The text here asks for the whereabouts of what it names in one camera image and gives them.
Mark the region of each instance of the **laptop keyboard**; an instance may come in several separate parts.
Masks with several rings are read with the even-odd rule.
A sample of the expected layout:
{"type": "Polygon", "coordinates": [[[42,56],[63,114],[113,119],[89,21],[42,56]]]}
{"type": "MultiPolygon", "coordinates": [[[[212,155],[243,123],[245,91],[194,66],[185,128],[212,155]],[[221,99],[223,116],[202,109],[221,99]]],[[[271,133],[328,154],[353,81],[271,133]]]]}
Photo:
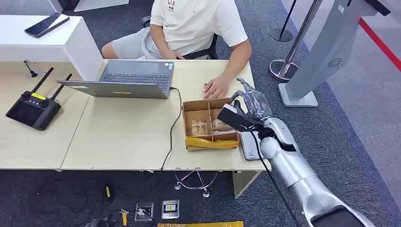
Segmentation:
{"type": "Polygon", "coordinates": [[[162,91],[167,90],[168,76],[165,75],[138,75],[138,74],[121,74],[121,73],[105,73],[102,75],[102,82],[120,82],[120,83],[137,83],[137,84],[156,84],[162,91]]]}

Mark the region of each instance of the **touchpad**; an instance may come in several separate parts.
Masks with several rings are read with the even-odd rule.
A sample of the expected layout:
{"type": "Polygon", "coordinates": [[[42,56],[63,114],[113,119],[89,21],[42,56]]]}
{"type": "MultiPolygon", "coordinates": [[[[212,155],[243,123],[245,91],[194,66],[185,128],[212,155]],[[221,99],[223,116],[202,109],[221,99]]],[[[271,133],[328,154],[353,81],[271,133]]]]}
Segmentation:
{"type": "Polygon", "coordinates": [[[154,74],[159,72],[159,63],[137,62],[134,74],[154,74]]]}

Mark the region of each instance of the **man's arm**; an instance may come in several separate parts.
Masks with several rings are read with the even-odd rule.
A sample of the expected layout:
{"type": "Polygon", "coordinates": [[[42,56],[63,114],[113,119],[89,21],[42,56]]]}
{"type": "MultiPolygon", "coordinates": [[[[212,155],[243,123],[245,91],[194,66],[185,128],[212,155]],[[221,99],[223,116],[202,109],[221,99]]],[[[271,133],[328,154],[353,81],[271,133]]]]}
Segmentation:
{"type": "Polygon", "coordinates": [[[226,69],[220,76],[214,78],[207,84],[205,88],[207,92],[204,98],[224,98],[231,81],[238,76],[248,63],[252,54],[249,40],[245,40],[232,48],[233,52],[231,53],[226,69]]]}
{"type": "Polygon", "coordinates": [[[234,0],[220,1],[214,15],[214,31],[233,48],[233,52],[224,72],[206,86],[207,92],[204,98],[225,97],[231,81],[238,76],[252,54],[251,45],[234,0]]]}
{"type": "Polygon", "coordinates": [[[249,40],[245,40],[232,48],[233,52],[231,53],[228,65],[221,74],[222,77],[229,79],[230,82],[244,69],[252,55],[252,48],[249,40]]]}
{"type": "Polygon", "coordinates": [[[153,42],[159,49],[164,59],[184,59],[178,52],[171,51],[168,48],[162,26],[150,24],[150,36],[152,36],[153,42]]]}

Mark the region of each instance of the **man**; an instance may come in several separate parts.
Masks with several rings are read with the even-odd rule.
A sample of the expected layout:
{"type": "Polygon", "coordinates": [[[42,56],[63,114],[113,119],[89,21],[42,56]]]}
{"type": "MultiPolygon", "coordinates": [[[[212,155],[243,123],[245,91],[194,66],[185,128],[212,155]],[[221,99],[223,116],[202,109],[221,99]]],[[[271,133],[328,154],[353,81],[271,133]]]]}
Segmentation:
{"type": "Polygon", "coordinates": [[[184,59],[209,48],[214,34],[233,52],[224,72],[207,84],[205,98],[223,98],[252,53],[234,0],[155,0],[150,29],[108,43],[102,54],[109,59],[184,59]]]}

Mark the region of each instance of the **gray shorts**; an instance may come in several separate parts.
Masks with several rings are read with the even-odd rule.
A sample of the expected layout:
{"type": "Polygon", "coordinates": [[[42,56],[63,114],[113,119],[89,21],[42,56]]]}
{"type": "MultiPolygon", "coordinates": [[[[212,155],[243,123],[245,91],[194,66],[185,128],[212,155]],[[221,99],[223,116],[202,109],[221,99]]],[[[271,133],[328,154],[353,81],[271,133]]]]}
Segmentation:
{"type": "Polygon", "coordinates": [[[116,39],[112,45],[119,59],[163,59],[150,36],[149,27],[116,39]]]}

